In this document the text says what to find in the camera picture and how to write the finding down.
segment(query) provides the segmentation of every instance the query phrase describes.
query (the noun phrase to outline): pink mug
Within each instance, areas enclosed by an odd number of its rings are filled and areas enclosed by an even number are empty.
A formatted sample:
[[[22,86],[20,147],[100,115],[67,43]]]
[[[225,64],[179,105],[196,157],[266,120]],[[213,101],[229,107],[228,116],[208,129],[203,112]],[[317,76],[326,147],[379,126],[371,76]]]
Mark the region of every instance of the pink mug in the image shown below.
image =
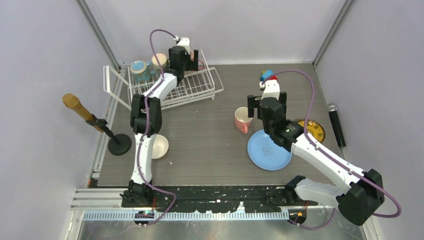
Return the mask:
[[[253,117],[248,117],[248,108],[245,106],[237,108],[234,113],[234,124],[242,133],[247,134]]]

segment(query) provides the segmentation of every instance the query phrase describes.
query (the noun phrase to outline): table surface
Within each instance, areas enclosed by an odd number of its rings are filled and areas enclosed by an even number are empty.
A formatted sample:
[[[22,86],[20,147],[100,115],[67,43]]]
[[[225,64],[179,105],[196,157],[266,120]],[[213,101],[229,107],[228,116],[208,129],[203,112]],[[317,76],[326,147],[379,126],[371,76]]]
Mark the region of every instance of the table surface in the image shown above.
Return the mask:
[[[170,185],[285,185],[297,175],[322,182],[331,181],[306,160],[293,155],[290,163],[276,171],[263,170],[249,158],[247,143],[253,133],[263,129],[262,122],[254,118],[248,133],[234,126],[234,112],[247,107],[247,95],[260,96],[261,71],[279,72],[298,69],[314,79],[315,102],[310,118],[325,130],[323,144],[339,154],[336,138],[318,77],[312,64],[243,64],[216,65],[224,90],[215,99],[205,99],[172,107],[162,111],[161,135],[169,141],[169,151],[160,160],[152,160],[153,184]],[[287,92],[287,118],[305,118],[311,99],[311,86],[298,73],[278,76],[281,91]],[[121,98],[127,98],[122,87]],[[106,151],[98,178],[99,186],[127,186],[134,167],[134,133],[130,127],[130,111],[118,103],[113,120],[115,134],[127,134],[133,140],[131,149],[124,155],[114,156]]]

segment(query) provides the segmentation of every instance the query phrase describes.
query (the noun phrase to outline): beige cup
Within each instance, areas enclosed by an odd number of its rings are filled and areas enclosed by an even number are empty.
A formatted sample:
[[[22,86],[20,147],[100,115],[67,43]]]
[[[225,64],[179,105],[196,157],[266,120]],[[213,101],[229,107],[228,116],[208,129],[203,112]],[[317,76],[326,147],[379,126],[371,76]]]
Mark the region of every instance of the beige cup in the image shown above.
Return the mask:
[[[168,66],[167,56],[163,53],[157,53],[156,56],[157,56],[157,59],[159,60],[160,65],[163,68],[166,68]],[[151,63],[153,64],[154,69],[159,71],[161,70],[161,67],[159,66],[158,61],[156,61],[156,57],[154,55],[151,57]]]
[[[245,106],[237,108],[234,113],[234,124],[242,133],[247,134],[253,117],[248,117],[248,108]]]

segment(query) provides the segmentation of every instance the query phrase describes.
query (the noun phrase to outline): blue plate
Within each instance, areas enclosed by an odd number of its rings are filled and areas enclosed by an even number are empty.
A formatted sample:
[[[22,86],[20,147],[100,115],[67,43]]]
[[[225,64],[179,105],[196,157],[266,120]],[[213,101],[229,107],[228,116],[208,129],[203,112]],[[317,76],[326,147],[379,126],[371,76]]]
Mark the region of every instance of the blue plate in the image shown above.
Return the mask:
[[[292,159],[292,153],[277,146],[264,130],[257,131],[250,137],[247,152],[254,164],[269,171],[284,168]]]

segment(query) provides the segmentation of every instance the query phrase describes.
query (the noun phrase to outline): blue cup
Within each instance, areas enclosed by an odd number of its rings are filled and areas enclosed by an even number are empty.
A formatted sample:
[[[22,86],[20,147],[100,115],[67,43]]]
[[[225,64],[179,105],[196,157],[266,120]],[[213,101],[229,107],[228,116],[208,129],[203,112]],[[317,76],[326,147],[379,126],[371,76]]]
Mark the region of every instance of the blue cup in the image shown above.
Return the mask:
[[[131,64],[129,70],[135,78],[135,82],[148,82],[151,79],[150,72],[147,70],[148,65],[144,61],[136,61]]]

